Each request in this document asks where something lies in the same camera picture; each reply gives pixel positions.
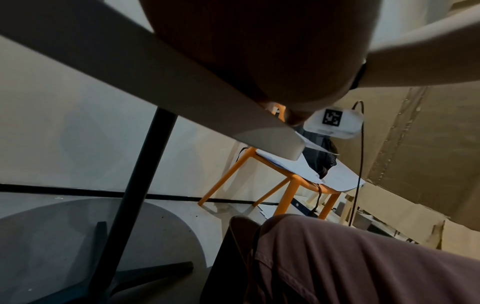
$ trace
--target black bag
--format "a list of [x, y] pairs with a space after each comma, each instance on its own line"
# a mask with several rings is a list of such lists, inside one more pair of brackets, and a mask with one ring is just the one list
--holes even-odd
[[[330, 136], [305, 131], [303, 125], [294, 127], [293, 129], [300, 133], [300, 135], [303, 137], [309, 139], [311, 142], [330, 152], [338, 154], [336, 146], [330, 140]], [[330, 168], [337, 165], [337, 156], [323, 151], [305, 148], [303, 151], [303, 156], [305, 157], [310, 168], [318, 173], [320, 178], [324, 178]]]

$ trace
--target white device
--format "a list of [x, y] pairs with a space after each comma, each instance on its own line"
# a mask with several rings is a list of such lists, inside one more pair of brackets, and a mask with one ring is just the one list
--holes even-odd
[[358, 111], [328, 107], [310, 116], [303, 128], [313, 133], [348, 139], [360, 133], [363, 123], [364, 116]]

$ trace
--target orange chair leg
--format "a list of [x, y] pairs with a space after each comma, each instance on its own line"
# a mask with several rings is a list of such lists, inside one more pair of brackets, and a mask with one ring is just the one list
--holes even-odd
[[290, 181], [290, 178], [287, 177], [286, 179], [284, 179], [283, 181], [281, 181], [277, 186], [273, 187], [272, 190], [270, 190], [269, 192], [267, 192], [264, 196], [262, 196], [258, 201], [256, 201], [255, 203], [252, 204], [253, 207], [257, 207], [261, 202], [263, 202], [264, 200], [266, 200], [267, 198], [269, 198], [272, 194], [274, 194], [275, 192], [277, 192], [278, 190], [280, 190], [280, 188], [282, 188], [283, 186], [285, 186], [288, 182]]
[[213, 186], [204, 197], [198, 202], [199, 206], [202, 206], [211, 196], [214, 194], [220, 187], [225, 184], [225, 182], [243, 165], [245, 162], [255, 154], [255, 148], [248, 148], [245, 153], [238, 159], [238, 161], [233, 164], [233, 166], [226, 172], [224, 176]]
[[318, 216], [319, 219], [327, 218], [327, 215], [330, 213], [330, 211], [334, 207], [339, 197], [340, 197], [340, 193], [330, 195], [330, 198], [328, 199], [328, 201], [326, 201], [325, 207], [323, 207], [323, 209], [320, 212], [320, 215]]
[[288, 184], [288, 187], [286, 188], [285, 193], [281, 197], [280, 203], [278, 204], [278, 207], [276, 208], [273, 215], [284, 214], [287, 211], [299, 187], [300, 181], [294, 176]]

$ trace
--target floor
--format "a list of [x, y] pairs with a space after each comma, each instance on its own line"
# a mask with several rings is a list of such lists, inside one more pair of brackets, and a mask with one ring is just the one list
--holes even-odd
[[[0, 193], [0, 302], [27, 303], [86, 276], [86, 257], [98, 221], [110, 227], [120, 199]], [[293, 206], [288, 213], [300, 214]], [[111, 303], [196, 303], [229, 220], [263, 223], [248, 204], [146, 200], [119, 269], [191, 260], [183, 278], [119, 292]]]

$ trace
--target black cable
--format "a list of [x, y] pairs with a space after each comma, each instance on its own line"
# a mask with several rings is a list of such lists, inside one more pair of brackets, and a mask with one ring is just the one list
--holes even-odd
[[248, 149], [248, 148], [249, 148], [249, 147], [247, 146], [247, 147], [243, 147], [243, 148], [240, 150], [240, 152], [238, 153], [238, 157], [236, 158], [235, 163], [239, 161], [240, 153], [241, 153], [243, 150]]
[[322, 189], [320, 188], [320, 185], [317, 185], [317, 187], [318, 187], [318, 198], [316, 199], [316, 205], [312, 210], [310, 210], [310, 212], [308, 213], [308, 216], [313, 216], [315, 214], [315, 211], [319, 207], [320, 197], [322, 196]]
[[[361, 104], [361, 113], [364, 114], [364, 102], [362, 100], [357, 101], [353, 107], [352, 110], [355, 110], [357, 107], [357, 104]], [[352, 222], [354, 220], [354, 213], [357, 209], [357, 198], [359, 196], [359, 189], [360, 189], [360, 181], [362, 180], [362, 170], [364, 168], [364, 124], [361, 124], [361, 148], [360, 148], [360, 171], [358, 173], [358, 184], [356, 185], [356, 192], [355, 192], [355, 198], [353, 199], [353, 207], [351, 209], [351, 216], [350, 216], [350, 221], [348, 221], [348, 225], [351, 226]]]

